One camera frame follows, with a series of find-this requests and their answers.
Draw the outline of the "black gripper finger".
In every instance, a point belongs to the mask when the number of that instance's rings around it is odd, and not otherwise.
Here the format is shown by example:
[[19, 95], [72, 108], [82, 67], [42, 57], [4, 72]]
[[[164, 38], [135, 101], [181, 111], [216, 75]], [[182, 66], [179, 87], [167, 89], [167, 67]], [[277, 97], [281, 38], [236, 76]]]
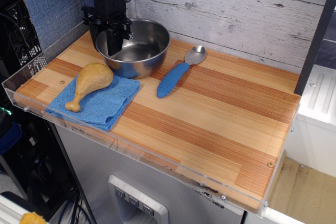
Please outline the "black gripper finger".
[[106, 39], [109, 56], [113, 56], [122, 50], [123, 38], [118, 31], [108, 29]]
[[91, 39], [93, 42], [93, 45], [96, 47], [97, 46], [97, 38], [98, 36], [106, 30], [106, 23], [90, 23], [89, 24], [89, 29], [90, 29], [90, 35]]

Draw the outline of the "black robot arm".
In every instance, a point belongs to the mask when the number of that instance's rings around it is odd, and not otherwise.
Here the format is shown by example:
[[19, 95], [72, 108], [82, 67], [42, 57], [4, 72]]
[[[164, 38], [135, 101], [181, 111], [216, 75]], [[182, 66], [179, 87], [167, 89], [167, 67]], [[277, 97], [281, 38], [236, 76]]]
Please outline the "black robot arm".
[[93, 0], [93, 6], [83, 6], [83, 22], [89, 26], [93, 42], [106, 33], [108, 55], [122, 50], [123, 41], [132, 37], [132, 21], [127, 18], [127, 3], [131, 0]]

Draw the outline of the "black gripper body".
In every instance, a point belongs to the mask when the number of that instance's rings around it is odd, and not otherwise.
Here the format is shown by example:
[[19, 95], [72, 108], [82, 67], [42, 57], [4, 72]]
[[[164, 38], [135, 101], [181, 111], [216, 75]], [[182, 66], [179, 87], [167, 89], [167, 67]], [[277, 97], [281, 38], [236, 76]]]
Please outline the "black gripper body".
[[131, 39], [132, 21], [126, 16], [126, 3], [129, 0], [93, 0], [93, 6], [83, 6], [84, 24], [106, 23], [106, 30], [118, 31], [123, 39]]

